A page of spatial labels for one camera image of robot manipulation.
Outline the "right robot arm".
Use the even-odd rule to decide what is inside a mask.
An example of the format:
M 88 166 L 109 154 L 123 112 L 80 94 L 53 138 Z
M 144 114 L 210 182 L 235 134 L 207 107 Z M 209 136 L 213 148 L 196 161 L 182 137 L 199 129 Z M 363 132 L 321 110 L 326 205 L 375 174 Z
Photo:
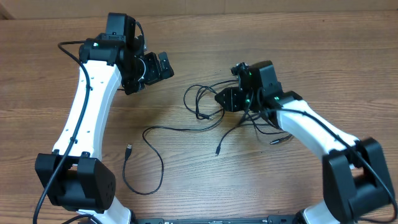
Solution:
M 215 95 L 225 111 L 258 113 L 268 125 L 297 138 L 322 162 L 323 200 L 278 223 L 357 223 L 397 202 L 382 146 L 358 139 L 316 114 L 296 92 L 284 91 L 270 60 L 231 68 L 237 86 Z

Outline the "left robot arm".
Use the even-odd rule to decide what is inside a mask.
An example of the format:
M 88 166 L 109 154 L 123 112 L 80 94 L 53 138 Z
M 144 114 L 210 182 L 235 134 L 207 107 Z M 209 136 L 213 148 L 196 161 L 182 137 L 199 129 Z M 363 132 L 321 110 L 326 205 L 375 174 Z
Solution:
M 116 198 L 115 175 L 103 164 L 102 142 L 109 109 L 119 88 L 130 95 L 174 75 L 167 54 L 146 52 L 141 25 L 109 13 L 106 29 L 79 41 L 79 82 L 65 127 L 49 154 L 39 154 L 35 171 L 45 199 L 77 212 L 91 223 L 134 223 L 131 209 Z

